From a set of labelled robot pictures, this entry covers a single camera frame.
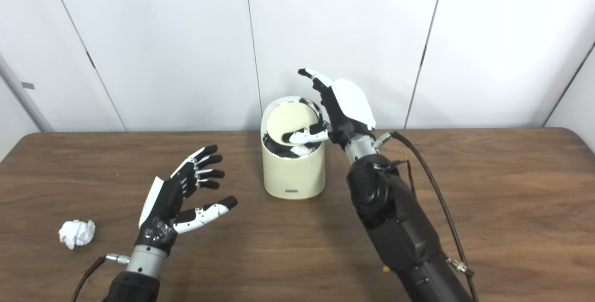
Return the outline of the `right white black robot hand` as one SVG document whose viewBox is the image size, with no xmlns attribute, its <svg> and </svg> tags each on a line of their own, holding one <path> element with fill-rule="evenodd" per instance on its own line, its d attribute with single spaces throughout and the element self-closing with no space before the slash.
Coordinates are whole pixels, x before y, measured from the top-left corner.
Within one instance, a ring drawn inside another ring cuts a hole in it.
<svg viewBox="0 0 595 302">
<path fill-rule="evenodd" d="M 283 143 L 302 145 L 330 140 L 346 150 L 348 143 L 359 135 L 374 137 L 376 120 L 359 86 L 346 79 L 331 80 L 309 68 L 299 69 L 298 74 L 312 81 L 328 118 L 319 116 L 314 124 L 283 133 Z"/>
</svg>

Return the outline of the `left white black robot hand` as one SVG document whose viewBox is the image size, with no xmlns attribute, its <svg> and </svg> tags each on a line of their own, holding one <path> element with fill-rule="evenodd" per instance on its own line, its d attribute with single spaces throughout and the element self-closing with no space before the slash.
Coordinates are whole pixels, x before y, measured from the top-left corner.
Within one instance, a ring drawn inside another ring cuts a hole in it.
<svg viewBox="0 0 595 302">
<path fill-rule="evenodd" d="M 209 145 L 187 156 L 167 179 L 155 177 L 140 214 L 135 245 L 169 256 L 180 234 L 205 226 L 236 207 L 238 199 L 228 196 L 202 207 L 181 208 L 196 191 L 219 188 L 217 179 L 225 177 L 225 172 L 210 165 L 222 160 L 218 146 Z"/>
</svg>

